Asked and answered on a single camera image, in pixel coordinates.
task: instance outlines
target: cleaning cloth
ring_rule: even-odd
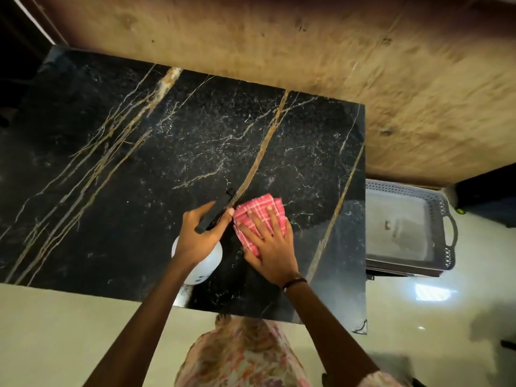
[[[259,234],[258,230],[256,229],[255,224],[251,221],[249,216],[247,215],[247,211],[250,210],[255,215],[258,216],[260,220],[262,220],[265,224],[265,227],[267,227],[268,231],[273,234],[273,228],[270,225],[270,217],[269,213],[267,212],[267,207],[272,206],[274,212],[276,213],[276,217],[278,218],[278,222],[280,223],[281,232],[283,233],[283,236],[285,236],[286,231],[286,217],[285,217],[285,209],[283,208],[283,202],[281,202],[281,198],[273,198],[272,195],[267,194],[263,195],[259,198],[255,198],[254,200],[245,202],[242,205],[239,205],[235,208],[235,214],[233,215],[233,228],[235,228],[236,236],[238,236],[238,239],[242,242],[242,245],[248,247],[251,252],[258,256],[259,251],[258,248],[254,245],[251,240],[249,240],[246,235],[242,233],[237,227],[236,223],[241,223],[249,227],[249,229],[257,234],[259,237],[261,235]]]

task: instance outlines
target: beige floor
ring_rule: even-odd
[[[516,385],[516,229],[472,214],[459,225],[457,265],[439,279],[367,283],[369,352],[406,359],[432,386]],[[0,385],[81,385],[138,304],[0,285]],[[214,314],[174,308],[146,386],[172,385],[193,341]],[[306,329],[285,324],[313,385],[323,370]]]

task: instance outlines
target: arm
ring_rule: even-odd
[[[202,235],[194,228],[215,202],[186,212],[176,252],[159,283],[122,330],[84,384],[85,387],[141,386],[163,327],[184,280],[213,250],[231,221],[228,209],[211,231]]]
[[[282,288],[287,282],[301,277],[293,251],[292,226],[287,221],[286,234],[283,237],[274,212],[271,209],[268,212],[274,234],[270,234],[263,222],[250,212],[248,215],[262,238],[244,225],[240,225],[239,229],[260,250],[261,260],[250,250],[246,250],[246,260],[268,281]],[[371,358],[308,284],[295,283],[289,286],[286,295],[312,337],[321,362],[334,385],[356,386],[365,376],[378,371]]]

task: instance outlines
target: finger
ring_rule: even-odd
[[[263,239],[267,240],[267,239],[271,239],[272,238],[271,235],[270,235],[269,230],[267,229],[267,227],[265,226],[263,221],[260,219],[260,217],[255,215],[250,210],[247,211],[247,215],[249,216],[251,221],[255,224],[256,229],[258,230],[258,233],[261,235],[261,237]]]
[[[248,249],[248,247],[244,247],[244,255],[246,261],[248,261],[249,265],[254,267],[258,273],[261,272],[261,260],[259,260],[256,255],[252,253],[251,250]]]
[[[238,229],[241,230],[242,234],[246,235],[246,237],[249,240],[251,240],[251,242],[253,242],[256,245],[256,247],[260,248],[263,246],[263,240],[261,240],[257,234],[252,232],[248,226],[246,226],[245,224],[240,224],[238,226]]]
[[[281,233],[280,223],[278,222],[278,218],[276,217],[276,213],[272,206],[267,207],[267,213],[269,214],[269,217],[270,217],[270,225],[273,228],[274,236],[282,236],[283,237],[283,234]]]
[[[292,231],[292,225],[290,224],[290,221],[288,219],[285,220],[285,239],[287,239],[289,242],[293,243],[293,231]]]
[[[203,206],[199,206],[198,208],[191,210],[190,214],[201,221],[202,216],[208,213],[213,205],[215,205],[215,201],[208,202]]]
[[[235,209],[229,208],[227,209],[222,217],[220,218],[217,225],[210,231],[210,234],[214,234],[217,237],[217,240],[222,238],[225,229],[228,224],[233,220],[233,215],[235,214]]]

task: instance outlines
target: person's left hand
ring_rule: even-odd
[[[235,209],[227,209],[214,228],[199,235],[195,232],[195,227],[213,204],[215,201],[184,213],[175,255],[197,265],[213,251],[235,213]]]

